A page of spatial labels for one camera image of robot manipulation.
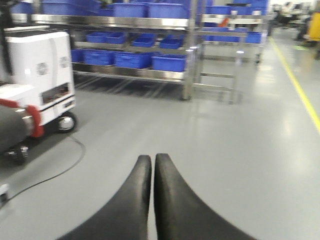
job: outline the blue plastic bin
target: blue plastic bin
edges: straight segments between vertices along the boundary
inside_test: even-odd
[[[126,38],[123,32],[112,32],[105,38],[107,44],[124,44],[125,41]]]
[[[228,28],[227,27],[204,27],[203,31],[205,31],[205,32],[226,32],[226,31],[228,31]],[[205,41],[213,41],[214,36],[204,35],[204,36],[202,36],[202,39]]]
[[[151,48],[155,45],[155,40],[153,38],[138,37],[136,40],[132,41],[132,46]]]
[[[267,15],[268,8],[267,7],[251,7],[250,14],[253,14],[253,11],[261,11],[261,15]]]
[[[32,14],[34,12],[32,4],[24,1],[20,1],[18,4],[14,5],[10,10],[12,14]]]
[[[97,13],[101,7],[101,2],[98,0],[42,0],[42,3],[69,4],[93,13]]]
[[[252,13],[249,6],[231,6],[231,11],[237,11],[237,15],[251,15]]]
[[[106,43],[107,37],[111,33],[108,31],[95,31],[86,36],[86,40],[89,43]]]
[[[245,42],[248,44],[259,44],[261,43],[262,34],[261,32],[248,32],[248,36],[245,39]]]
[[[155,39],[156,38],[156,34],[154,33],[141,33],[139,35],[139,38],[146,38],[146,39]]]
[[[115,65],[121,68],[144,69],[152,65],[153,52],[132,53],[118,52],[115,54]]]
[[[151,48],[155,45],[156,35],[153,33],[142,33],[140,36],[132,41],[131,45],[134,47]]]
[[[154,70],[183,72],[186,68],[186,56],[165,54],[152,57]]]
[[[156,0],[130,0],[129,3],[154,3]]]
[[[72,15],[72,16],[90,16],[93,13],[88,10],[66,2],[47,2],[44,0],[41,4],[42,13],[48,15]]]
[[[237,36],[213,36],[213,41],[216,42],[229,42],[229,43],[238,43],[240,40]]]
[[[86,49],[72,49],[71,50],[71,60],[73,63],[84,62],[85,61],[85,51]]]
[[[214,0],[205,0],[205,5],[206,6],[212,6],[215,3]]]
[[[101,8],[99,9],[97,16],[101,17],[113,17],[114,16],[114,10],[113,8]]]
[[[233,0],[234,4],[251,4],[252,0]]]
[[[96,0],[43,0],[42,12],[50,15],[92,16],[101,3]]]
[[[214,22],[205,22],[204,27],[207,27],[207,28],[214,28],[217,26],[217,23],[214,23]]]
[[[230,6],[210,6],[209,14],[230,15],[231,7]]]
[[[148,5],[145,3],[114,3],[114,16],[125,18],[146,18]]]
[[[251,7],[267,8],[269,0],[251,0]]]
[[[115,62],[115,52],[107,50],[86,50],[84,52],[84,62],[90,65],[113,65]]]
[[[183,43],[184,41],[182,39],[165,38],[160,42],[159,47],[161,49],[178,49]]]
[[[187,19],[189,11],[183,4],[150,3],[149,18],[155,19]]]

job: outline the storage rack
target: storage rack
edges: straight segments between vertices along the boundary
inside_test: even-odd
[[[73,63],[73,70],[80,74],[90,74],[105,76],[118,79],[133,79],[142,81],[152,81],[160,83],[172,83],[183,86],[181,98],[189,100],[193,97],[194,88],[213,89],[219,91],[230,92],[230,103],[234,102],[238,72],[241,64],[241,54],[237,54],[238,61],[236,62],[236,71],[231,74],[216,74],[202,73],[200,71],[202,41],[200,36],[234,36],[241,37],[241,42],[244,42],[245,33],[230,33],[230,32],[207,32],[201,29],[202,14],[197,14],[198,1],[192,0],[189,19],[180,18],[135,18],[135,17],[108,17],[108,16],[69,16],[69,15],[47,15],[33,14],[13,14],[13,19],[16,23],[26,23],[31,21],[33,24],[46,24],[55,28],[69,29],[70,36],[73,38],[73,46],[77,48],[95,48],[95,49],[110,49],[122,50],[128,52],[162,52],[165,54],[184,54],[186,55],[186,68],[184,72],[159,71],[148,68],[135,69],[123,68],[116,66],[101,66],[88,65],[84,63]],[[157,46],[148,47],[133,47],[128,42],[125,44],[108,44],[108,43],[91,43],[83,41],[75,41],[75,30],[92,30],[96,28],[99,31],[115,31],[115,32],[130,32],[130,33],[155,33],[155,34],[184,34],[185,43],[179,49],[164,49]],[[232,87],[215,86],[210,84],[202,84],[201,76],[212,78],[227,78],[232,79]]]
[[[267,35],[268,35],[268,24],[267,21],[269,17],[267,15],[224,15],[224,14],[204,14],[202,17],[202,24],[204,23],[215,23],[220,24],[224,19],[229,19],[228,24],[232,27],[235,25],[258,25],[258,32],[262,33],[262,38],[260,43],[242,43],[242,46],[244,48],[256,48],[256,54],[255,54],[255,62],[258,64],[262,60],[262,53],[266,45],[267,41]],[[205,41],[205,45],[212,45],[212,46],[238,46],[240,43],[236,42],[222,42],[222,41]],[[216,55],[207,55],[206,56],[209,59],[222,59],[226,60],[227,58],[224,58],[223,56],[216,56]]]

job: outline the white robot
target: white robot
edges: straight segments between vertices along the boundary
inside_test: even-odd
[[[48,123],[61,133],[77,124],[69,112],[76,105],[69,35],[32,29],[4,29],[9,57],[0,62],[0,153],[18,164],[28,156],[26,137],[41,137]]]

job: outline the white machine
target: white machine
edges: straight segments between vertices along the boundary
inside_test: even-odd
[[[32,28],[26,27],[26,31],[23,27],[19,28],[22,31],[12,28],[5,34],[12,74],[0,79],[6,81],[0,84],[0,105],[21,115],[29,129],[27,136],[42,136],[43,126],[53,121],[57,122],[58,132],[68,133],[77,123],[69,112],[76,105],[69,35]],[[26,158],[17,148],[8,154]]]
[[[33,87],[26,90],[28,93],[20,91],[7,99],[18,101],[20,107],[36,106],[41,112],[42,126],[75,107],[70,42],[66,32],[17,32],[6,40],[12,66],[10,83]],[[4,87],[4,94],[8,96],[9,87]],[[16,88],[11,87],[13,93],[18,93]]]

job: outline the black caster wheel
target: black caster wheel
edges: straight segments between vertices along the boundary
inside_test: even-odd
[[[58,121],[58,129],[57,132],[60,134],[67,134],[72,132],[78,124],[76,116],[70,112],[67,111],[64,114],[62,114],[57,119]]]
[[[16,165],[24,165],[28,159],[28,150],[29,148],[22,144],[17,144],[10,151],[6,153],[6,155],[16,164]]]

